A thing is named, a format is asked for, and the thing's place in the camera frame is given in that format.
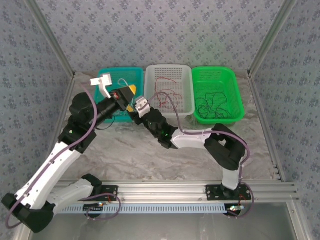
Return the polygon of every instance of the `red wire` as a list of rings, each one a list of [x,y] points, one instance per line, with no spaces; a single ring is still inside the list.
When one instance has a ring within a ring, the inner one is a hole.
[[[247,206],[247,199],[245,198],[245,196],[243,196],[242,194],[239,194],[239,198],[240,198],[240,201],[239,201],[238,206],[240,206],[241,198],[243,198],[245,200],[245,206],[244,207],[246,207]]]
[[[158,91],[157,91],[157,82],[158,82],[159,79],[166,79],[166,80],[169,80],[169,81],[174,82],[175,84],[177,83],[175,80],[172,80],[172,79],[170,79],[170,78],[166,78],[166,77],[163,77],[163,76],[158,77],[158,78],[155,80],[155,85],[154,85],[154,90],[155,90],[155,93],[156,93],[156,94],[158,93]],[[170,93],[170,94],[168,94],[168,95],[172,95],[172,96],[175,98],[176,103],[177,103],[177,105],[176,105],[176,108],[177,108],[178,105],[179,105],[179,101],[178,101],[178,99],[177,99],[176,96],[179,96],[180,98],[182,98],[182,96],[181,96],[180,94],[176,94],[176,92],[173,91],[172,89],[162,89],[162,90],[160,90],[160,92],[162,92],[162,91],[172,91],[172,92],[173,92],[173,93]],[[165,107],[166,109],[174,110],[174,108],[168,108],[168,107],[165,106],[165,104],[168,103],[168,101],[167,101],[168,97],[165,97],[164,102],[161,102],[159,95],[157,95],[157,98],[158,98],[158,100],[159,100],[159,102],[160,102],[158,108],[161,108],[162,105],[164,105],[164,107]]]
[[[111,199],[109,195],[108,195],[108,202],[111,203]]]

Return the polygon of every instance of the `plastic basket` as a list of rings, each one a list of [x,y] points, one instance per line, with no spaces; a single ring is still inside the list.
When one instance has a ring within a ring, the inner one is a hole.
[[[178,115],[192,115],[195,111],[192,72],[185,65],[151,65],[145,71],[144,97],[150,99],[155,93],[165,92],[172,98]],[[163,94],[155,97],[150,104],[159,109],[166,118],[175,118],[172,104]]]
[[[144,70],[141,67],[113,67],[113,68],[103,68],[99,71],[98,77],[102,74],[110,73],[112,85],[108,86],[106,89],[112,91],[125,86],[123,81],[118,84],[119,79],[124,79],[128,85],[136,86],[136,94],[134,99],[143,95],[144,89]],[[96,103],[101,102],[105,97],[100,93],[99,87],[97,86],[94,93],[94,100]],[[131,118],[126,111],[117,111],[114,114],[115,122],[131,122]],[[111,123],[112,119],[107,119],[105,123]]]
[[[245,115],[235,73],[221,66],[192,69],[195,111],[201,124],[231,124]]]

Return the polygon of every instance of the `cable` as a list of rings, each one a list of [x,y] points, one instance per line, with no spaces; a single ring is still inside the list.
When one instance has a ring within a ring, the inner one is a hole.
[[[222,97],[222,96],[219,97],[219,95],[222,95],[224,97],[225,101],[223,101],[216,108],[214,108],[215,97],[217,96],[218,99],[221,99],[221,97]],[[223,92],[221,92],[221,91],[212,92],[212,93],[206,93],[205,98],[198,97],[195,100],[195,107],[196,107],[196,111],[198,112],[200,117],[203,119],[227,119],[232,116],[231,113],[229,111],[221,108],[221,106],[223,104],[226,104],[227,102],[228,102],[227,96]]]
[[[176,96],[179,96],[181,99],[182,99],[182,96],[181,96],[180,94],[177,94],[177,93],[176,93],[175,91],[173,91],[172,89],[162,89],[162,90],[160,90],[160,91],[158,92],[158,91],[157,91],[157,82],[158,82],[159,79],[169,80],[169,81],[174,82],[175,84],[177,84],[177,82],[176,82],[175,80],[170,79],[170,78],[160,76],[160,77],[158,77],[158,78],[155,80],[154,90],[155,90],[155,93],[156,93],[156,94],[157,94],[157,93],[160,93],[160,92],[162,92],[162,91],[172,91],[173,93],[170,93],[170,94],[168,94],[168,95],[172,95],[172,96],[175,98],[175,100],[176,100],[176,106],[175,106],[175,107],[178,108],[178,106],[179,106],[179,101],[178,101],[178,99],[177,99]],[[157,95],[157,98],[158,98],[158,101],[159,101],[159,103],[160,103],[160,105],[158,106],[158,108],[161,108],[162,106],[164,106],[164,108],[166,108],[166,109],[168,109],[168,110],[174,110],[174,108],[168,108],[168,107],[166,106],[166,104],[168,103],[167,97],[165,98],[164,102],[161,102],[161,100],[160,100],[160,98],[159,98],[158,95]]]
[[[113,116],[113,121],[111,122],[111,124],[109,126],[107,126],[106,128],[98,128],[98,127],[96,127],[95,129],[97,129],[97,130],[107,130],[108,128],[110,128],[112,126],[112,124],[114,124],[115,120],[116,120],[116,117]]]
[[[96,199],[96,198],[99,198],[99,197],[103,197],[103,196],[111,196],[111,197],[114,197],[116,198],[116,200],[119,202],[119,207],[117,209],[117,211],[115,212],[115,214],[111,215],[111,216],[107,216],[107,217],[103,217],[103,218],[93,218],[93,217],[89,217],[89,212],[94,208],[94,207],[90,207],[87,211],[86,211],[86,217],[88,220],[93,220],[93,221],[104,221],[104,220],[110,220],[110,219],[113,219],[115,218],[116,216],[118,216],[120,210],[121,210],[121,200],[120,198],[115,195],[115,194],[112,194],[112,193],[102,193],[102,194],[98,194],[98,195],[95,195],[95,196],[89,196],[89,197],[86,197],[86,198],[83,198],[81,199],[80,201],[85,201],[85,200],[91,200],[91,199]]]
[[[252,191],[251,187],[245,183],[245,182],[242,182],[242,184],[246,185],[246,187],[249,189],[250,193],[251,193],[251,198],[252,198],[252,203],[248,209],[248,211],[246,211],[243,215],[241,216],[238,216],[237,214],[235,214],[234,212],[232,211],[227,211],[229,214],[233,215],[235,218],[238,218],[238,219],[241,219],[241,218],[244,218],[245,216],[247,216],[251,211],[252,211],[252,208],[255,204],[255,196],[254,196],[254,192]]]
[[[128,86],[129,86],[129,84],[127,83],[127,81],[126,81],[124,78],[120,78],[120,79],[118,80],[118,85],[119,85],[120,87],[128,87]],[[131,102],[130,102],[130,105],[131,105],[131,106],[133,106],[134,101],[135,101],[135,99],[132,98],[132,100],[131,100]],[[116,111],[115,115],[116,115],[116,116],[121,116],[121,117],[126,117],[128,114],[127,114],[126,111],[120,111],[120,110],[118,110],[118,111]]]
[[[247,206],[247,199],[245,198],[245,196],[243,196],[242,194],[239,194],[239,204],[238,204],[238,206],[240,206],[240,204],[241,204],[241,199],[244,199],[245,200],[245,206],[244,207],[246,207]]]
[[[17,226],[19,226],[21,224],[21,222],[10,226],[9,225],[9,220],[10,220],[10,216],[12,215],[12,213],[14,212],[14,210],[17,208],[17,206],[25,199],[25,196],[28,196],[29,192],[32,190],[32,188],[36,185],[36,183],[39,181],[39,179],[42,177],[42,175],[46,172],[46,170],[50,167],[50,165],[59,157],[61,156],[61,154],[63,154],[64,152],[68,151],[69,149],[73,148],[74,146],[78,145],[79,143],[81,143],[83,140],[85,140],[90,134],[91,132],[94,130],[96,123],[97,123],[97,117],[98,117],[98,110],[97,110],[97,106],[96,103],[93,99],[93,97],[91,96],[91,94],[89,93],[89,91],[81,84],[81,87],[83,88],[83,90],[85,91],[85,93],[88,95],[90,102],[93,106],[93,122],[89,128],[89,130],[86,132],[85,135],[83,135],[78,141],[75,141],[74,143],[70,144],[69,146],[65,147],[64,149],[62,149],[60,152],[58,152],[49,162],[48,164],[42,169],[42,171],[39,173],[39,175],[35,178],[35,180],[30,184],[30,186],[27,188],[27,190],[24,192],[24,194],[22,195],[22,197],[19,198],[18,201],[16,201],[16,203],[10,208],[8,214],[5,217],[5,227],[7,229],[14,229]]]
[[[188,132],[188,131],[183,130],[183,129],[182,129],[182,126],[181,126],[181,122],[180,122],[180,118],[179,118],[178,111],[177,111],[177,109],[176,109],[176,107],[175,107],[175,105],[174,105],[171,97],[170,97],[167,93],[165,93],[165,92],[158,92],[158,93],[156,93],[155,95],[153,95],[153,96],[147,101],[147,103],[146,103],[143,107],[139,108],[139,111],[145,109],[145,108],[147,107],[147,105],[148,105],[155,97],[157,97],[159,94],[166,95],[167,98],[169,99],[169,101],[171,102],[171,104],[172,104],[172,106],[173,106],[173,109],[174,109],[174,112],[175,112],[175,115],[176,115],[177,122],[178,122],[178,128],[179,128],[179,130],[180,130],[182,133],[184,133],[184,134],[186,134],[186,135],[191,135],[191,136],[204,135],[204,134],[218,134],[218,135],[221,134],[221,135],[225,135],[225,136],[229,136],[229,137],[231,137],[231,138],[234,138],[235,140],[239,141],[239,142],[245,147],[245,149],[246,149],[246,157],[245,157],[244,160],[240,163],[240,167],[239,167],[239,184],[243,183],[244,185],[246,185],[246,186],[248,187],[248,189],[249,189],[249,191],[250,191],[250,193],[251,193],[251,196],[252,196],[252,203],[251,203],[251,205],[250,205],[249,210],[248,210],[245,214],[243,214],[242,216],[239,216],[239,217],[236,216],[236,217],[242,218],[242,217],[246,216],[246,215],[251,211],[251,209],[252,209],[252,207],[253,207],[253,205],[254,205],[254,202],[255,202],[254,193],[253,193],[251,187],[250,187],[248,184],[246,184],[245,182],[242,182],[243,164],[250,158],[250,153],[251,153],[251,152],[250,152],[250,149],[249,149],[249,146],[245,143],[245,141],[244,141],[242,138],[240,138],[240,137],[238,137],[238,136],[236,136],[236,135],[234,135],[234,134],[232,134],[232,133],[225,132],[225,131],[207,130],[207,131],[199,131],[199,132]]]
[[[147,101],[147,103],[146,103],[143,107],[139,108],[139,111],[145,109],[145,108],[147,107],[147,105],[148,105],[155,97],[157,97],[157,96],[160,95],[160,94],[163,94],[163,95],[167,96],[167,98],[168,98],[169,101],[171,102],[171,104],[172,104],[172,106],[173,106],[173,109],[174,109],[174,112],[175,112],[175,115],[176,115],[177,122],[178,122],[178,128],[179,128],[179,130],[180,130],[182,133],[184,133],[184,134],[186,134],[186,135],[191,135],[191,136],[204,135],[204,134],[218,134],[218,135],[221,134],[221,135],[229,136],[229,137],[234,138],[234,139],[236,139],[237,141],[239,141],[239,142],[245,147],[245,149],[246,149],[246,152],[247,152],[247,153],[246,153],[246,157],[245,157],[245,159],[244,159],[241,163],[244,164],[244,163],[249,159],[249,157],[250,157],[250,149],[249,149],[248,145],[245,143],[244,140],[242,140],[242,138],[240,138],[240,137],[238,137],[238,136],[236,136],[236,135],[234,135],[234,134],[232,134],[232,133],[225,132],[225,131],[214,131],[214,130],[199,131],[199,132],[188,132],[188,131],[183,130],[183,129],[182,129],[182,126],[181,126],[180,118],[179,118],[179,115],[178,115],[178,111],[177,111],[177,109],[176,109],[176,107],[175,107],[175,105],[174,105],[171,97],[170,97],[166,92],[161,92],[161,91],[160,91],[160,92],[156,93],[155,95],[153,95],[153,96]]]

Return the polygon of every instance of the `green basket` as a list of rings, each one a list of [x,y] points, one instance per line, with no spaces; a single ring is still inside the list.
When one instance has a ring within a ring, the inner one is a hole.
[[[195,111],[201,124],[231,124],[245,116],[235,73],[222,66],[192,69]]]

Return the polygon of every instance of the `black mounting bracket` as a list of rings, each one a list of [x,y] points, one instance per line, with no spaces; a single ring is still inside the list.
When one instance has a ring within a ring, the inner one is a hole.
[[[108,193],[108,194],[113,194],[118,196],[118,190],[119,190],[119,187],[117,185],[102,185],[100,194]],[[101,196],[95,199],[85,200],[84,202],[87,202],[87,201],[115,202],[117,201],[117,199],[114,196]],[[90,208],[91,208],[90,212],[97,212],[96,214],[95,213],[89,214],[88,216],[91,218],[99,217],[101,215],[99,212],[102,212],[102,210],[104,209],[104,207],[100,206],[98,203],[93,203],[93,204],[83,205],[82,210],[86,212]]]
[[[243,196],[246,200],[251,200],[249,188],[244,184],[239,184],[235,190],[230,190],[221,185],[206,185],[206,199],[208,201],[243,201]]]
[[[117,185],[102,185],[100,193],[97,194],[113,194],[118,196],[119,186]],[[114,196],[100,196],[91,200],[85,200],[84,202],[115,202],[117,199]]]

